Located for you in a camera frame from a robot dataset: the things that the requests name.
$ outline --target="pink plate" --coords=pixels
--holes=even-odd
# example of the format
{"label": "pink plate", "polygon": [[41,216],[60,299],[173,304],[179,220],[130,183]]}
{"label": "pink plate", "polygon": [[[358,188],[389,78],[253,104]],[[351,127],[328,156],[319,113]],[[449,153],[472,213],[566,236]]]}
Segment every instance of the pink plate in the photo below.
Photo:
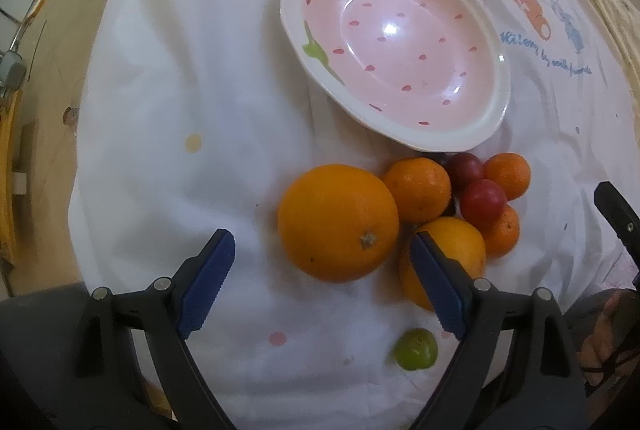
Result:
{"label": "pink plate", "polygon": [[475,0],[281,0],[306,70],[356,120],[418,150],[468,150],[500,125],[510,80]]}

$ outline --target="floor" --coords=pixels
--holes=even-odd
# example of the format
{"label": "floor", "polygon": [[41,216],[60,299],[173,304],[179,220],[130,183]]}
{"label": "floor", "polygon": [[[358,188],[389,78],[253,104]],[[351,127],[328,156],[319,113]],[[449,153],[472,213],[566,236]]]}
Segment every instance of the floor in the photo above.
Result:
{"label": "floor", "polygon": [[[23,85],[15,163],[28,175],[28,194],[15,197],[20,256],[10,284],[16,294],[80,280],[66,220],[76,137],[62,115],[80,104],[105,2],[47,0],[20,45],[31,67]],[[632,2],[640,8],[640,0]]]}

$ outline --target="metal screw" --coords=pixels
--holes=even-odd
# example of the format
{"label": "metal screw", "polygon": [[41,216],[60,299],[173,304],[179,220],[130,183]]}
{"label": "metal screw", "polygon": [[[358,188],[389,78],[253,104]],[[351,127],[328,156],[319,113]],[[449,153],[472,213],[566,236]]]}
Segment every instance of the metal screw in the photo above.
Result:
{"label": "metal screw", "polygon": [[154,288],[157,291],[164,291],[166,289],[169,289],[169,286],[171,286],[171,279],[169,279],[168,277],[161,277],[160,279],[156,279],[156,281],[154,282]]}
{"label": "metal screw", "polygon": [[491,289],[491,282],[484,278],[475,279],[474,287],[478,289],[478,291],[489,291]]}
{"label": "metal screw", "polygon": [[543,300],[551,300],[554,297],[546,287],[540,287],[536,291],[536,295]]}
{"label": "metal screw", "polygon": [[91,296],[94,297],[96,300],[102,300],[108,294],[109,294],[109,290],[105,288],[105,286],[100,286],[94,289],[94,292],[91,293]]}

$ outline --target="orange cartoon animal print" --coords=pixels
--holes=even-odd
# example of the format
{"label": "orange cartoon animal print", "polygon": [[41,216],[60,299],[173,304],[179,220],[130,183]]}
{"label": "orange cartoon animal print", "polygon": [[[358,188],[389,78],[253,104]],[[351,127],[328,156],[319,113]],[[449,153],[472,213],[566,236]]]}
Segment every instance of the orange cartoon animal print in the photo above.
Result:
{"label": "orange cartoon animal print", "polygon": [[542,40],[551,38],[551,27],[542,14],[542,6],[537,0],[513,0],[529,19]]}

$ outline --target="lime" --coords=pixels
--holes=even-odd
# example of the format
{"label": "lime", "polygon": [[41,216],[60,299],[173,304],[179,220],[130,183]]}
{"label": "lime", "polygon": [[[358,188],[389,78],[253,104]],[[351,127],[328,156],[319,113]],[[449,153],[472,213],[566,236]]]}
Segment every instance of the lime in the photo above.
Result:
{"label": "lime", "polygon": [[438,358],[438,343],[427,329],[411,329],[396,342],[393,356],[404,370],[429,368]]}

